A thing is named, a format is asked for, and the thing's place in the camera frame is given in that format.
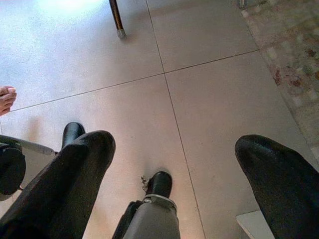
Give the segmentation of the black robot foot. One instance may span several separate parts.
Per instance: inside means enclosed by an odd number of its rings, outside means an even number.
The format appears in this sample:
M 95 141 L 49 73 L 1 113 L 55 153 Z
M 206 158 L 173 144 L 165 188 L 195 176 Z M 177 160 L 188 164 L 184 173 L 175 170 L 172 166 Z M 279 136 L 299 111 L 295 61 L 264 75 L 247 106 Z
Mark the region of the black robot foot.
M 169 173 L 159 171 L 148 181 L 146 195 L 155 194 L 166 198 L 170 197 L 172 177 Z
M 85 134 L 84 126 L 78 122 L 68 123 L 63 131 L 61 150 L 73 145 L 73 142 L 80 136 Z

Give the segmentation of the white flat board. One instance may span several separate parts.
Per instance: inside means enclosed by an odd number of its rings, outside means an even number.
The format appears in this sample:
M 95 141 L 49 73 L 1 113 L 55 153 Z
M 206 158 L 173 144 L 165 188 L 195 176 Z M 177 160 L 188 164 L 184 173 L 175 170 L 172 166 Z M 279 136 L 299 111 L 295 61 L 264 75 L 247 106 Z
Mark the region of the white flat board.
M 275 239 L 261 211 L 238 215 L 236 221 L 250 239 Z

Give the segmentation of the brown wooden furniture leg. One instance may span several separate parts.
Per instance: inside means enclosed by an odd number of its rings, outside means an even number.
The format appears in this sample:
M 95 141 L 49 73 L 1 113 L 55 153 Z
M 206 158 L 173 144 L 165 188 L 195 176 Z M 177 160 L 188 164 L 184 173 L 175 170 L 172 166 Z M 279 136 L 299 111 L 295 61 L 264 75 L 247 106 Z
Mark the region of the brown wooden furniture leg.
M 125 30 L 122 25 L 122 20 L 120 17 L 120 12 L 117 5 L 117 0 L 109 0 L 111 12 L 114 18 L 116 30 L 117 30 L 117 36 L 122 39 L 126 36 Z

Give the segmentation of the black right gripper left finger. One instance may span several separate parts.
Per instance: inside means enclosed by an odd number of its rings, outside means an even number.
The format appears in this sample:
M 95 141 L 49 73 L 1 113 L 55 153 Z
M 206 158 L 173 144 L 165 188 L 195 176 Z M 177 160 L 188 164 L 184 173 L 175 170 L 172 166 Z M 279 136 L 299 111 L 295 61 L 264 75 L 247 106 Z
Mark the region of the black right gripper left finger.
M 103 130 L 62 148 L 0 218 L 0 239 L 82 239 L 115 149 Z

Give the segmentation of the black robot left foot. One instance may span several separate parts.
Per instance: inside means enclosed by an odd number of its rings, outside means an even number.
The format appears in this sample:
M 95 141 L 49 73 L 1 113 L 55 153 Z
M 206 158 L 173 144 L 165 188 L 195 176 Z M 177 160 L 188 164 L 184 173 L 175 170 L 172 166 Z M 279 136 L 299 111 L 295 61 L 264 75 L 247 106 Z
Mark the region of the black robot left foot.
M 73 145 L 73 142 L 80 136 L 85 134 L 84 126 L 78 122 L 68 123 L 63 131 L 61 150 Z

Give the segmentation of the black robot right foot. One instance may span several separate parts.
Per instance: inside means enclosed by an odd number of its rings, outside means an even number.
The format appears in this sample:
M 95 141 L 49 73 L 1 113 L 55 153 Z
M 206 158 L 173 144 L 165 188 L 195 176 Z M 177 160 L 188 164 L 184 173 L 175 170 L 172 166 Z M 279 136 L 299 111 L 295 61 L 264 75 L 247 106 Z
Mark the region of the black robot right foot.
M 172 177 L 169 173 L 159 171 L 148 181 L 146 195 L 155 194 L 166 198 L 170 197 Z

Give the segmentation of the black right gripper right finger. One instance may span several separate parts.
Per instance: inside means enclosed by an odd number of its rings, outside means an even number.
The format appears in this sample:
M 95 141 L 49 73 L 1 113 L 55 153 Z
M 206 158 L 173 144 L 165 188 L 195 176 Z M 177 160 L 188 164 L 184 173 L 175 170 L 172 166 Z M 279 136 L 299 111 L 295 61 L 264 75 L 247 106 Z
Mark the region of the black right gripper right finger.
M 235 156 L 275 239 L 319 239 L 319 172 L 298 152 L 250 134 Z

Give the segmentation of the patterned beige rug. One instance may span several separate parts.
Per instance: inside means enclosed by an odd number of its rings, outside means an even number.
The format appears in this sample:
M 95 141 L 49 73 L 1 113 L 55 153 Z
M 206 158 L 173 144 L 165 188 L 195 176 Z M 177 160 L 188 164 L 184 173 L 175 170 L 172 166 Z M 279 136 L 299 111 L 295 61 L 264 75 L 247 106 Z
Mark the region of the patterned beige rug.
M 237 0 L 319 165 L 319 0 Z

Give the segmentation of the grey robot right leg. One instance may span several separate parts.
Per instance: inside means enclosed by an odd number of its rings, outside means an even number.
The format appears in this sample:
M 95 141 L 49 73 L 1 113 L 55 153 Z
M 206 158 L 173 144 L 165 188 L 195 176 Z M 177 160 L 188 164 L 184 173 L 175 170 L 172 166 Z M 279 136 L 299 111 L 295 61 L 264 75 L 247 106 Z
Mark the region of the grey robot right leg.
M 157 194 L 130 202 L 112 239 L 181 239 L 176 204 Z

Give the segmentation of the person's bare foot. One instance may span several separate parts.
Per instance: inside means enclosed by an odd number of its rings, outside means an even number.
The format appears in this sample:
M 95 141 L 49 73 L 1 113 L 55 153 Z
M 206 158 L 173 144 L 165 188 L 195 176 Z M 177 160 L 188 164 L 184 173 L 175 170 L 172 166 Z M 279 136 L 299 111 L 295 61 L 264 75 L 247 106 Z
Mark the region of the person's bare foot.
M 13 86 L 0 86 L 0 117 L 9 113 L 16 100 L 16 88 Z

